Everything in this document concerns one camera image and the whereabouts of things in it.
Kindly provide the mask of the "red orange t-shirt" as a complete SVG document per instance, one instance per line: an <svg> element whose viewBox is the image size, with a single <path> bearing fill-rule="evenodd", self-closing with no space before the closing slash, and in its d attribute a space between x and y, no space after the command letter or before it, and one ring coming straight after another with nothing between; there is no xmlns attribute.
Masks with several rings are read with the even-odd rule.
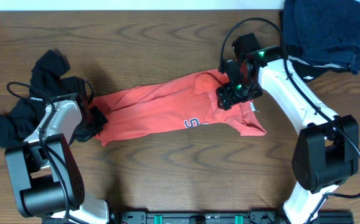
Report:
<svg viewBox="0 0 360 224"><path fill-rule="evenodd" d="M213 69L98 96L92 105L108 122L95 137L106 146L112 141L214 123L228 124L242 136L266 135L251 102L227 111L218 107L216 89L228 81L227 75Z"/></svg>

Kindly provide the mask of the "black t-shirt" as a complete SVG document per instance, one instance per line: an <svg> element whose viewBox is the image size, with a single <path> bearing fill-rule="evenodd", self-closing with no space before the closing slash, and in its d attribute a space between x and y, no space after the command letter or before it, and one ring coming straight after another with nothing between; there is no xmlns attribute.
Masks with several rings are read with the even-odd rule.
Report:
<svg viewBox="0 0 360 224"><path fill-rule="evenodd" d="M81 78L62 78L70 70L67 58L57 49L48 50L41 56L34 68L30 86L53 98L69 93L79 93L87 97L85 82ZM30 100L19 100L7 115L0 114L0 147L19 145L33 133L45 115L45 103L33 91Z"/></svg>

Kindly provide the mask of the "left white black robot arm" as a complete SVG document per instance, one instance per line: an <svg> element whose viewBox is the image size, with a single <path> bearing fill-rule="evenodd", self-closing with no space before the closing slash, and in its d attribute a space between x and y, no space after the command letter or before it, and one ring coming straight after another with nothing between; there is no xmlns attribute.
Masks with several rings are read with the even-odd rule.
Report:
<svg viewBox="0 0 360 224"><path fill-rule="evenodd" d="M70 143L86 142L107 119L80 78L74 89L48 96L29 86L45 104L45 115L23 143L6 149L5 160L19 213L42 223L109 223L108 203L86 192Z"/></svg>

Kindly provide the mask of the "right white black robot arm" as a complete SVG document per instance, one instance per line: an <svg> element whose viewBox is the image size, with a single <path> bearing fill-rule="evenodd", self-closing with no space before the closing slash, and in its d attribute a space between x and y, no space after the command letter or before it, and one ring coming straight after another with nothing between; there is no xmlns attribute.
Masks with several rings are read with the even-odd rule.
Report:
<svg viewBox="0 0 360 224"><path fill-rule="evenodd" d="M232 43L235 60L219 67L229 82L216 90L220 109L267 92L291 121L298 139L291 160L296 184L280 210L250 211L250 223L354 223L351 212L322 212L334 191L358 171L358 123L326 106L296 74L283 49L262 48L253 33Z"/></svg>

